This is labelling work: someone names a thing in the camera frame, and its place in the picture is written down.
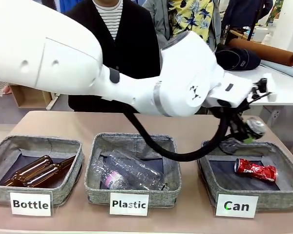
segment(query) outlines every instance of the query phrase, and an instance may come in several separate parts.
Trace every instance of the robotic arm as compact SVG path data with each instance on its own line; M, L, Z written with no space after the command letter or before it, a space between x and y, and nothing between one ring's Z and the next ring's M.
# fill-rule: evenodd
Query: robotic arm
M0 81L53 93L97 95L150 115L187 117L201 106L210 108L221 119L215 137L209 145L183 155L159 147L125 108L125 115L147 144L177 161L209 153L224 140L229 126L231 136L239 140L249 138L250 132L255 132L253 138L264 134L251 130L241 113L249 107L251 92L267 91L265 81L254 85L249 79L226 73L193 32L170 41L162 49L162 57L158 77L130 78L103 65L99 42L74 20L32 0L0 0Z

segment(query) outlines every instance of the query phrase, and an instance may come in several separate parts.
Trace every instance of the brown roll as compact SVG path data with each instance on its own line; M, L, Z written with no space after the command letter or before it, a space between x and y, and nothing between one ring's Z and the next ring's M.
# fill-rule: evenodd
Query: brown roll
M232 39L229 42L229 46L254 51L263 60L289 67L293 66L293 52L287 50L281 50L243 39Z

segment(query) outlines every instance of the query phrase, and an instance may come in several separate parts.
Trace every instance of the wooden table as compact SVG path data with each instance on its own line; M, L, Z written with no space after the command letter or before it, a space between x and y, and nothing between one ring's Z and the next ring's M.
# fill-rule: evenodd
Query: wooden table
M229 31L230 33L232 33L232 34L234 34L234 35L236 35L238 38L240 38L240 39L244 39L244 40L247 40L248 39L248 35L245 35L245 34L242 34L242 33L239 33L239 32L237 32L237 31L235 31L235 30L233 30L233 29L231 29L230 31Z
M138 115L149 133L175 138L178 152L196 150L203 140L216 131L213 116L168 118ZM14 128L15 135L56 136L80 140L86 164L92 140L102 132L136 133L122 114L95 114L35 111L28 113ZM279 145L293 156L268 130L263 140ZM182 189L176 206L171 209L149 209L147 217L109 215L107 206L89 204L84 189L84 176L67 203L55 210L53 217L12 216L9 207L0 206L0 229L37 231L111 231L158 233L293 233L293 212L259 213L255 219L214 217L206 188L198 175L197 162L181 163Z

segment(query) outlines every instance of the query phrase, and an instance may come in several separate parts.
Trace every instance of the white robotic arm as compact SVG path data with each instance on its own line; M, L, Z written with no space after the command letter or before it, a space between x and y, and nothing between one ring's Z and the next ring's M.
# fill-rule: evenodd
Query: white robotic arm
M252 91L252 82L224 72L193 32L170 41L162 57L158 77L130 78L103 65L99 42L74 20L32 0L0 0L0 81L97 95L168 117L193 115L201 105L236 109Z

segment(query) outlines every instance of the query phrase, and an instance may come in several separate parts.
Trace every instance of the floral shirt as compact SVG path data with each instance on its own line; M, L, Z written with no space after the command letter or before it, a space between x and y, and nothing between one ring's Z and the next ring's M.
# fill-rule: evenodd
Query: floral shirt
M168 0L167 7L172 37L191 30L208 43L213 0Z
M283 5L283 0L276 0L275 4L272 8L272 11L267 19L266 25L268 25L268 23L272 22L273 19L281 12L281 8Z

